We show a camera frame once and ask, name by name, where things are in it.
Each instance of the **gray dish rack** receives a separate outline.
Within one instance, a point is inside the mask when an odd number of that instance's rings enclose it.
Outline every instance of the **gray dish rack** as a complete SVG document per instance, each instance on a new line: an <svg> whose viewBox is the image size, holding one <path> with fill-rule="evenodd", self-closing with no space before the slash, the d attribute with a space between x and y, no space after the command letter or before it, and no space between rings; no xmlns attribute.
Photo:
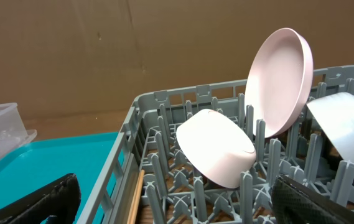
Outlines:
<svg viewBox="0 0 354 224"><path fill-rule="evenodd" d="M314 79L319 77L322 81L311 89L309 101L341 91L354 95L354 65L315 70ZM307 108L290 127L286 142L277 138L265 139L266 124L262 120L255 122L258 128L254 137L251 124L255 108L245 108L244 94L237 93L240 86L245 85L246 80L237 80L138 96L78 223L91 223L98 209L105 213L102 223L125 223L141 169L146 171L141 205L151 206L156 224L170 224L182 216L193 223L276 223L269 215L253 218L253 214L259 207L271 210L270 183L278 174L288 175L340 205L354 204L354 164L340 161L337 171L330 169L321 156L326 137ZM212 91L222 88L232 88L233 97L218 99L212 96ZM195 102L184 99L189 93L195 94ZM181 98L182 104L171 104L174 95ZM223 189L206 181L180 150L176 129L204 108L223 113L253 140L257 161L250 171L242 172L238 189ZM123 164L118 161L121 152ZM111 175L117 181L109 195L106 186ZM167 186L165 178L172 180L171 186ZM170 205L174 211L171 218L167 218L165 213ZM220 212L227 214L230 221L215 222L214 218Z"/></svg>

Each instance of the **cardboard backdrop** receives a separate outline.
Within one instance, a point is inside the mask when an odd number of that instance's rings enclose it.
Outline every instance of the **cardboard backdrop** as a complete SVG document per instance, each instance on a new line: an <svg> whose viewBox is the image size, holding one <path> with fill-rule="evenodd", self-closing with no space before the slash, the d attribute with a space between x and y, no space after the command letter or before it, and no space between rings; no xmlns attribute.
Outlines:
<svg viewBox="0 0 354 224"><path fill-rule="evenodd" d="M244 79L282 27L308 41L315 68L354 64L349 0L0 0L0 103L23 118L63 116Z"/></svg>

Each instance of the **plastic dish rack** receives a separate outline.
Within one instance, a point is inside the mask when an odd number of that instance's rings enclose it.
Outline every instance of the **plastic dish rack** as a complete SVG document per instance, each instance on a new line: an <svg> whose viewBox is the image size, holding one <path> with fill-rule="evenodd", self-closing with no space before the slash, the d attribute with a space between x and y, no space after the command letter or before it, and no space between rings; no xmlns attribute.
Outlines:
<svg viewBox="0 0 354 224"><path fill-rule="evenodd" d="M314 80L318 78L321 82L312 88L309 101L341 91L354 95L354 65L315 70ZM321 156L327 139L307 108L290 127L286 140L284 136L265 139L266 124L262 120L255 122L258 128L254 137L251 124L255 108L245 108L244 94L237 93L239 86L245 85L246 80L237 80L138 96L78 223L91 223L98 209L104 210L103 223L125 223L141 169L146 171L141 205L150 205L156 224L170 224L183 217L192 223L276 223L270 215L253 215L260 207L272 210L270 189L279 174L340 205L354 205L354 164L340 161L337 171L330 168ZM222 88L232 88L233 97L212 97L214 90ZM184 99L188 93L195 94L195 102ZM179 96L182 103L171 105L173 95ZM250 171L242 172L238 189L223 189L206 180L179 148L176 129L204 108L223 113L253 140L257 161ZM118 161L121 151L123 165ZM117 181L109 196L106 185L111 175ZM221 213L227 220L217 218Z"/></svg>

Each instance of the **black object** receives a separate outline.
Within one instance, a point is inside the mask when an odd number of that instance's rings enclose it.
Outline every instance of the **black object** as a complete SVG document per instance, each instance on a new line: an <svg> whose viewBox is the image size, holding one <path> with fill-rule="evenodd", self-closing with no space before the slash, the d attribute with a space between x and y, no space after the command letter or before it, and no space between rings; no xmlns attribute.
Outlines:
<svg viewBox="0 0 354 224"><path fill-rule="evenodd" d="M354 224L354 212L280 175L272 188L272 210L278 224Z"/></svg>
<svg viewBox="0 0 354 224"><path fill-rule="evenodd" d="M0 209L0 224L73 223L81 192L75 174L67 174Z"/></svg>

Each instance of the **teal mat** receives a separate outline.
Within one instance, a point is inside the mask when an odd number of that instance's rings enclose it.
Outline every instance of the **teal mat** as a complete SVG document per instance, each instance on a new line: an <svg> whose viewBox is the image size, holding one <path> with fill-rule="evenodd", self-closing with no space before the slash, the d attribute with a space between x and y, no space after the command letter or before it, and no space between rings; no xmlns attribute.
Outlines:
<svg viewBox="0 0 354 224"><path fill-rule="evenodd" d="M0 160L0 209L68 173L77 176L82 202L78 220L118 133L94 134L72 138L37 141L12 151ZM123 152L119 156L124 161ZM116 181L111 176L107 190ZM94 223L100 223L100 208Z"/></svg>

